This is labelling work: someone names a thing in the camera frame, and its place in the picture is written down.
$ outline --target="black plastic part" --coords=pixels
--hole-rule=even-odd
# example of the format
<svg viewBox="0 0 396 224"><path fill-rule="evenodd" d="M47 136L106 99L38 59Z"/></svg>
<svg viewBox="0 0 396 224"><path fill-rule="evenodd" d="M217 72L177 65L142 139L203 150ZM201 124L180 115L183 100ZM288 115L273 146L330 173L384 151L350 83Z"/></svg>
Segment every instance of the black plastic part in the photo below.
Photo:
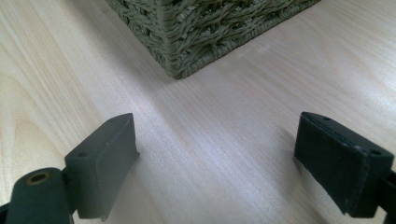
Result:
<svg viewBox="0 0 396 224"><path fill-rule="evenodd" d="M379 186L378 204L388 212L388 220L396 220L396 173L394 171L391 171L388 178L383 179Z"/></svg>
<svg viewBox="0 0 396 224"><path fill-rule="evenodd" d="M67 167L62 170L64 186L66 189L67 201L69 203L69 213L73 214L77 210L79 185L77 180L72 180L67 173Z"/></svg>
<svg viewBox="0 0 396 224"><path fill-rule="evenodd" d="M0 206L0 224L6 223L9 203Z"/></svg>
<svg viewBox="0 0 396 224"><path fill-rule="evenodd" d="M375 215L379 184L393 162L391 153L332 119L304 112L294 156L343 213Z"/></svg>
<svg viewBox="0 0 396 224"><path fill-rule="evenodd" d="M393 218L390 214L387 214L384 224L396 224L396 218Z"/></svg>
<svg viewBox="0 0 396 224"><path fill-rule="evenodd" d="M6 223L73 223L61 171L46 168L19 179L12 190Z"/></svg>
<svg viewBox="0 0 396 224"><path fill-rule="evenodd" d="M79 217L106 219L138 156L134 117L125 114L105 122L65 157L68 177L78 182L73 203Z"/></svg>

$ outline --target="light wood surface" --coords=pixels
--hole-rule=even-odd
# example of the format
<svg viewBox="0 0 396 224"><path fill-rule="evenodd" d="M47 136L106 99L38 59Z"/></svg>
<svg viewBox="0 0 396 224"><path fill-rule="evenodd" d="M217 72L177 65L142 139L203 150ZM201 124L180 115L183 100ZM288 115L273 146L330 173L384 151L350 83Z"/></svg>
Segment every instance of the light wood surface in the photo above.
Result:
<svg viewBox="0 0 396 224"><path fill-rule="evenodd" d="M381 223L343 216L293 147L310 111L396 153L395 15L323 0L176 81L103 0L2 0L0 203L133 112L141 158L106 223Z"/></svg>

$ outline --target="wicker basket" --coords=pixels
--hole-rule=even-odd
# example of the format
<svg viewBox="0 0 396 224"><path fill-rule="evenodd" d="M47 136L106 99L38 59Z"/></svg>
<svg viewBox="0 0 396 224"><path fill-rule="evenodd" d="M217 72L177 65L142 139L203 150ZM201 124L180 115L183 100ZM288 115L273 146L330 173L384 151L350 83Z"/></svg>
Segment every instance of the wicker basket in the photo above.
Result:
<svg viewBox="0 0 396 224"><path fill-rule="evenodd" d="M319 0L106 0L174 78L186 77Z"/></svg>

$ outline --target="small hole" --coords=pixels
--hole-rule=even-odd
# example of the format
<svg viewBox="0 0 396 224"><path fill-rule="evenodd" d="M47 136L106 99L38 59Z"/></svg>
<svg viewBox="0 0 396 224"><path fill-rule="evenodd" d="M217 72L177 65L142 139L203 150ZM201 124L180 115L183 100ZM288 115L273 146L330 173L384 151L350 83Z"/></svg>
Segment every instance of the small hole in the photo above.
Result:
<svg viewBox="0 0 396 224"><path fill-rule="evenodd" d="M370 153L373 154L373 155L376 155L376 156L381 155L381 152L379 152L379 151L377 151L377 150L374 150L374 149L371 149L371 150L370 150Z"/></svg>
<svg viewBox="0 0 396 224"><path fill-rule="evenodd" d="M80 152L78 153L78 157L86 157L88 154L86 152Z"/></svg>
<svg viewBox="0 0 396 224"><path fill-rule="evenodd" d="M37 175L30 176L26 182L28 185L31 185L31 186L38 185L38 184L41 184L44 181L46 181L49 177L50 177L49 173L40 173Z"/></svg>

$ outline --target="wooden table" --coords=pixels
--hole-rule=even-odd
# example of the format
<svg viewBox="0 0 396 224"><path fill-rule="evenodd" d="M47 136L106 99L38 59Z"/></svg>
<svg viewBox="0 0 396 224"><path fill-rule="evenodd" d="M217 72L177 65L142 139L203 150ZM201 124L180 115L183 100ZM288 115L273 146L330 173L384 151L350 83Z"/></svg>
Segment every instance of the wooden table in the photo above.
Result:
<svg viewBox="0 0 396 224"><path fill-rule="evenodd" d="M310 111L396 153L395 15L324 0L173 80L103 0L3 0L0 203L133 112L141 158L107 223L380 223L343 216L293 148Z"/></svg>

